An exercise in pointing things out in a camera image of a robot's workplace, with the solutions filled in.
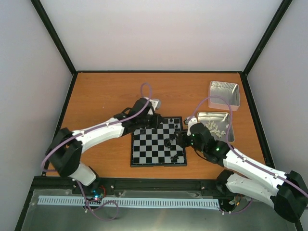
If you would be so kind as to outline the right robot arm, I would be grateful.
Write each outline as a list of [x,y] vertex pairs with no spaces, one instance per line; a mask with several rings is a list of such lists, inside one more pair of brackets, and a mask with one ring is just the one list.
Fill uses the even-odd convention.
[[188,129],[176,131],[175,140],[182,148],[192,147],[206,161],[225,168],[220,174],[222,193],[263,202],[291,223],[298,222],[306,210],[308,188],[299,173],[285,173],[244,155],[229,143],[215,140],[202,123],[190,121]]

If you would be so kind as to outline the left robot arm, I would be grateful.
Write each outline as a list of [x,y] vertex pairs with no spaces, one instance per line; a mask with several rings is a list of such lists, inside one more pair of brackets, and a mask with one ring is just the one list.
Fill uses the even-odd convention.
[[120,138],[137,129],[158,127],[162,117],[155,111],[160,105],[160,100],[144,97],[138,99],[132,108],[126,108],[98,125],[75,131],[63,128],[48,147],[45,160],[61,177],[79,181],[88,193],[96,193],[100,188],[98,175],[81,162],[81,155],[102,142]]

